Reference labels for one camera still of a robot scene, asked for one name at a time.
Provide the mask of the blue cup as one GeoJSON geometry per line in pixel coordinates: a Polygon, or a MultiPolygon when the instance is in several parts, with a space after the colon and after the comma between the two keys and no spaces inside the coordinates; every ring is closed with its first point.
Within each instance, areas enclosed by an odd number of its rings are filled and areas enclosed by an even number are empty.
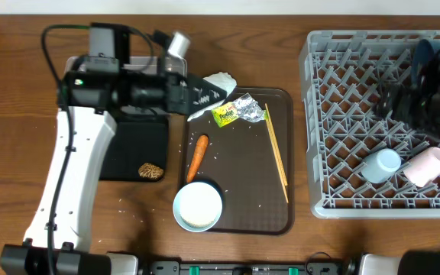
{"type": "Polygon", "coordinates": [[[379,150],[364,158],[363,178],[370,183],[383,183],[401,166],[399,154],[389,148],[379,150]]]}

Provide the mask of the brown patterned food piece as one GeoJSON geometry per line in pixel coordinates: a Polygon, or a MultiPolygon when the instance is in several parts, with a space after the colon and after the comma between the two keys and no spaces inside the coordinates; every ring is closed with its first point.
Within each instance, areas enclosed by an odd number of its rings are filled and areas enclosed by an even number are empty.
{"type": "Polygon", "coordinates": [[[152,163],[144,163],[138,169],[139,176],[146,180],[157,181],[164,175],[164,170],[152,163]]]}

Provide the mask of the pink cup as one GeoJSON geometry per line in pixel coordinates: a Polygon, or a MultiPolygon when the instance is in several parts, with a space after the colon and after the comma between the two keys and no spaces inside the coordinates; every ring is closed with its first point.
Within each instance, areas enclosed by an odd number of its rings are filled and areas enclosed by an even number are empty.
{"type": "Polygon", "coordinates": [[[427,148],[408,164],[403,174],[415,186],[423,187],[440,175],[440,148],[427,148]]]}

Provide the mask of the orange carrot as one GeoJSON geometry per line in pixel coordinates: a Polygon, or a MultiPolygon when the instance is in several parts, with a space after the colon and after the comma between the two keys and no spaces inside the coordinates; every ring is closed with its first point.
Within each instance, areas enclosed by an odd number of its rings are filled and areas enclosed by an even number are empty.
{"type": "Polygon", "coordinates": [[[197,174],[208,145],[209,145],[209,137],[205,134],[201,135],[198,138],[198,141],[196,142],[192,160],[189,165],[189,171],[186,177],[187,183],[191,183],[195,175],[197,174]]]}

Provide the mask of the light blue rice bowl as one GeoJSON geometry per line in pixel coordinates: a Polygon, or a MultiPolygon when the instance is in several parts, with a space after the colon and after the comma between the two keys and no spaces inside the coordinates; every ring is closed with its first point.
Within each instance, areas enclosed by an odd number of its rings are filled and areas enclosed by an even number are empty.
{"type": "Polygon", "coordinates": [[[218,190],[204,182],[188,183],[173,200],[173,216],[177,224],[190,232],[211,229],[220,219],[223,201],[218,190]]]}

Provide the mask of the white napkin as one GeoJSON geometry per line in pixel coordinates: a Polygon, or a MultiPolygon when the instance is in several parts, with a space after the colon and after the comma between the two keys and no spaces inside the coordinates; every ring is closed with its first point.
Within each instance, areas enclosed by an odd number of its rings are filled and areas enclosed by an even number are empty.
{"type": "MultiPolygon", "coordinates": [[[[237,86],[237,81],[228,73],[219,72],[212,74],[210,76],[206,76],[203,78],[205,81],[211,83],[212,85],[215,85],[221,89],[224,89],[226,91],[226,96],[229,97],[231,93],[234,91],[234,89],[237,86]]],[[[195,118],[201,117],[205,112],[211,111],[214,108],[219,107],[220,105],[223,105],[225,100],[221,100],[219,102],[216,102],[215,104],[210,104],[207,107],[193,113],[187,118],[187,121],[190,122],[195,118]]]]}

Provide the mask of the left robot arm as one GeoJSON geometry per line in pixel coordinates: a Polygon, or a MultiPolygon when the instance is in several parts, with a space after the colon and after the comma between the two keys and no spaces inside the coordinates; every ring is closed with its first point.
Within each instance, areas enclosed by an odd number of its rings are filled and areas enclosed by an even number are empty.
{"type": "Polygon", "coordinates": [[[66,113],[57,115],[57,139],[44,194],[21,245],[3,247],[6,274],[139,274],[132,254],[90,254],[92,206],[99,174],[117,123],[106,112],[73,107],[75,133],[66,113]]]}

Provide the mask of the green foil snack wrapper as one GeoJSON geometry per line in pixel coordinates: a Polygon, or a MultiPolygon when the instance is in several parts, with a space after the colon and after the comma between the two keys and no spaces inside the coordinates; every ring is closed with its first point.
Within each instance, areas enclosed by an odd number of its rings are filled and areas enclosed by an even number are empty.
{"type": "Polygon", "coordinates": [[[227,102],[214,108],[212,115],[220,128],[238,119],[257,123],[267,118],[266,111],[260,107],[258,102],[249,93],[243,94],[233,102],[227,102]]]}

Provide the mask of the blue plate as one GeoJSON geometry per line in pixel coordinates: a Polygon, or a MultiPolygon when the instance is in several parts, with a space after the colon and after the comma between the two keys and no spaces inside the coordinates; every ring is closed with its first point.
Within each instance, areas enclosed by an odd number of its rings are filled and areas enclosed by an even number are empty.
{"type": "Polygon", "coordinates": [[[417,43],[413,58],[411,80],[412,84],[423,92],[433,92],[440,83],[440,50],[439,40],[423,39],[417,43]]]}

